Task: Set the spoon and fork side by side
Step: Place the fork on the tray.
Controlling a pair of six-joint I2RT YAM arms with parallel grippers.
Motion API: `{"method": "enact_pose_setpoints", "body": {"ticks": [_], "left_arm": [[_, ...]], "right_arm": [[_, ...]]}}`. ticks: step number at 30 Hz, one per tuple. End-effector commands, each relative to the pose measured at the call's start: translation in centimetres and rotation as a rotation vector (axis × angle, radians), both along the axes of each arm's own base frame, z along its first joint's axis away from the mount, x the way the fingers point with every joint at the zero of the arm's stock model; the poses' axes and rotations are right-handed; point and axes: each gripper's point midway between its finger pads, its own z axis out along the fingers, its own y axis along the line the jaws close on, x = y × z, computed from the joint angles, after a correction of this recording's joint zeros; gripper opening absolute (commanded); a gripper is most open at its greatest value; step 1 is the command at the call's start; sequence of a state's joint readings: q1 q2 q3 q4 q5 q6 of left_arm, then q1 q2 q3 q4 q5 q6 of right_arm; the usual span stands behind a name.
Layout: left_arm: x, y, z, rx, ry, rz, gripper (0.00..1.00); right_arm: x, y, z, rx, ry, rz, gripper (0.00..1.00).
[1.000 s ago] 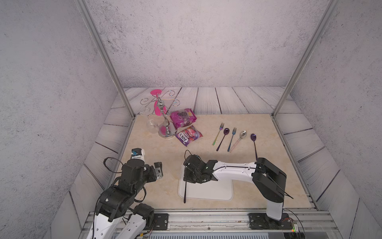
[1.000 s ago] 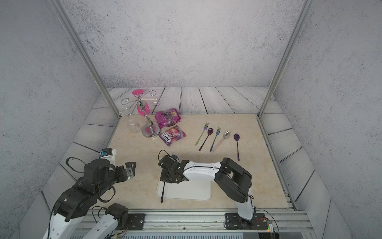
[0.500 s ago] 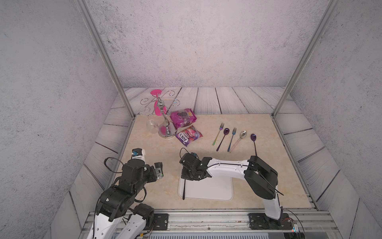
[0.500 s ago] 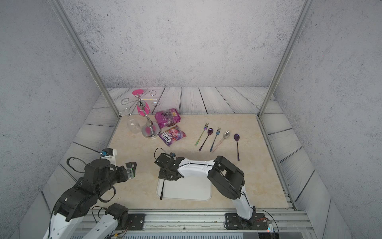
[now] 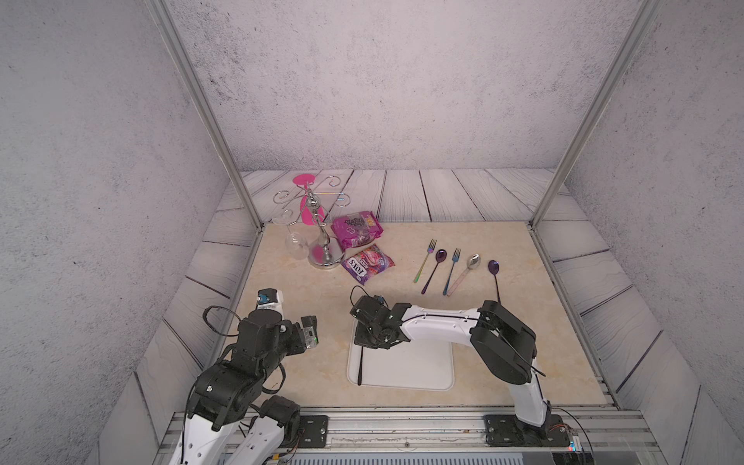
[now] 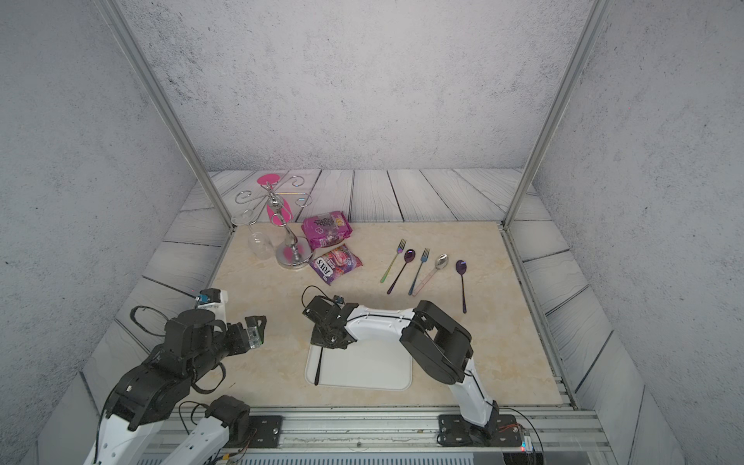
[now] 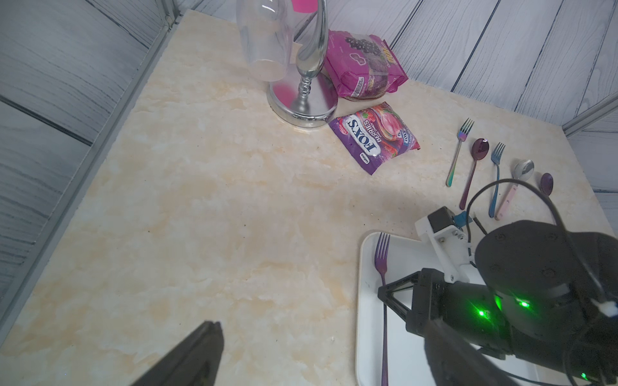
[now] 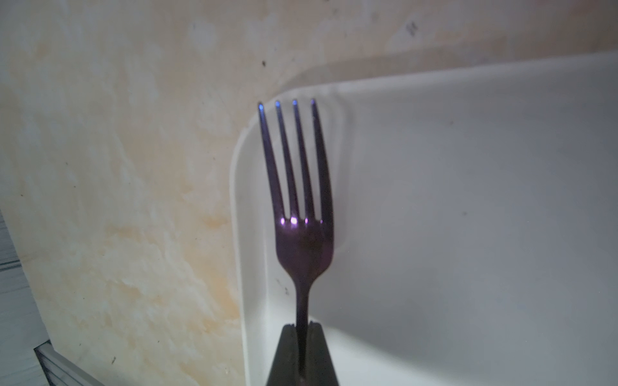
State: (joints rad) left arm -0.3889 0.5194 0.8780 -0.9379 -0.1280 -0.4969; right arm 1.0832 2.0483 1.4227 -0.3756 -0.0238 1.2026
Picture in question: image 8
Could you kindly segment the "dark purple fork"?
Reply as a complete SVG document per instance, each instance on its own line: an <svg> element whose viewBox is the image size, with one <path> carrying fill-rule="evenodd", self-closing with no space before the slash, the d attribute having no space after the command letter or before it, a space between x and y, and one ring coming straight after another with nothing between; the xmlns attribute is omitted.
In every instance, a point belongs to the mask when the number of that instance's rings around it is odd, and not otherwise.
<svg viewBox="0 0 618 386"><path fill-rule="evenodd" d="M295 329L299 351L299 375L305 378L307 376L308 358L309 295L314 281L322 275L332 263L334 254L334 213L328 157L324 144L318 106L315 100L311 100L312 123L314 127L316 160L319 174L320 218L315 214L312 181L298 101L293 101L292 104L299 143L305 216L301 216L299 212L294 168L291 162L291 153L287 141L281 104L277 101L275 103L275 109L278 117L279 133L282 140L286 182L289 194L290 214L288 216L284 211L283 194L278 178L275 153L270 139L270 130L264 104L258 103L257 110L275 219L276 253L280 265L289 274L295 285Z"/></svg>

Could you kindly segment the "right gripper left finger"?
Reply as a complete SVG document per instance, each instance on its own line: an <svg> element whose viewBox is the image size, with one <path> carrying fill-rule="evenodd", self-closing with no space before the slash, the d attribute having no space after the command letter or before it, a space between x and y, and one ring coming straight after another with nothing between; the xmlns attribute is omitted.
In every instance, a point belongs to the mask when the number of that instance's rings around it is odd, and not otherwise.
<svg viewBox="0 0 618 386"><path fill-rule="evenodd" d="M296 328L284 325L266 386L296 386L299 384L299 347Z"/></svg>

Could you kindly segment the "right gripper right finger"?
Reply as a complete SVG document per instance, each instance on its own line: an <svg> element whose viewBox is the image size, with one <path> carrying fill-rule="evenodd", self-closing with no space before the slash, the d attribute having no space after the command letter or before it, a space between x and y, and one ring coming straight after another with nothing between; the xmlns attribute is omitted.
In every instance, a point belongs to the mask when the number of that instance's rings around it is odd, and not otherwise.
<svg viewBox="0 0 618 386"><path fill-rule="evenodd" d="M323 328L315 322L310 322L307 330L306 385L339 385Z"/></svg>

